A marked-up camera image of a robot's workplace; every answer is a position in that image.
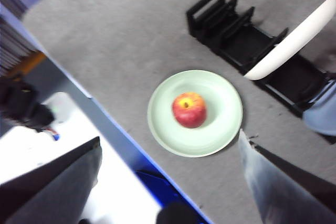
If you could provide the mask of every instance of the table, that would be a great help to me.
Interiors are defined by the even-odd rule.
[[[157,85],[186,69],[222,75],[241,95],[247,135],[258,135],[256,143],[332,183],[336,147],[188,34],[185,11],[197,1],[43,0],[24,24],[212,221],[260,223],[235,142],[208,157],[184,158],[154,140],[146,110]],[[323,1],[239,0],[238,11],[255,6],[253,21],[275,35],[292,30]],[[335,71],[335,32],[334,18],[302,54]]]

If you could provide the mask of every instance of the gray fabric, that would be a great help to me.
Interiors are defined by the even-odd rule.
[[[157,85],[185,69],[227,78],[244,103],[243,128],[271,152],[336,183],[335,146],[305,127],[274,98],[244,79],[187,32],[185,11],[198,0],[43,0],[24,18],[39,39],[175,182],[216,223],[260,223],[236,144],[203,158],[164,150],[146,120]],[[272,35],[293,30],[324,0],[239,0],[255,6],[253,21]],[[302,51],[336,70],[336,19]]]
[[[97,147],[73,162],[5,223],[77,224],[100,164],[101,147]]]
[[[263,223],[336,223],[336,215],[328,207],[255,150],[243,131],[238,141],[244,175]]]

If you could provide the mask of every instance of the black object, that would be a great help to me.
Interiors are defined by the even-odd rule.
[[[174,202],[163,208],[156,224],[198,224],[194,211],[185,204]]]
[[[37,102],[38,92],[21,76],[0,77],[0,112],[13,125],[40,132],[55,119],[52,112]]]
[[[213,1],[200,0],[186,12],[189,33],[242,74],[261,61],[288,32],[286,28],[277,36],[269,36],[251,22],[254,7],[239,15],[235,11],[238,0],[216,0],[207,8]],[[298,52],[254,83],[282,102],[294,115],[302,117],[303,112],[313,105],[310,100],[331,79],[335,79],[334,74],[321,71]],[[336,137],[325,138],[331,143],[336,142]]]
[[[145,170],[140,170],[135,172],[135,174],[140,178],[141,182],[147,187],[147,189],[154,195],[156,200],[164,207],[158,216],[157,223],[195,223],[195,224],[207,224],[208,222],[198,213],[193,206],[175,189],[175,187],[162,175],[151,173]],[[186,214],[189,215],[188,219],[194,220],[195,222],[181,222],[184,220],[180,218],[176,222],[165,222],[177,220],[177,216],[180,210],[186,209]]]
[[[96,137],[1,184],[0,223],[77,223],[100,163],[100,140]]]

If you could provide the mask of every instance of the apple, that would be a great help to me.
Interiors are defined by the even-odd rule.
[[[187,128],[197,128],[206,119],[205,101],[195,92],[180,94],[174,100],[172,109],[176,120]]]

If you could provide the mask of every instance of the plate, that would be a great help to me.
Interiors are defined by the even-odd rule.
[[[181,126],[172,104],[185,92],[196,92],[207,106],[207,118],[198,128]],[[243,119],[243,106],[236,89],[223,77],[204,70],[177,73],[163,81],[148,105],[148,125],[158,143],[184,157],[218,152],[236,136]]]

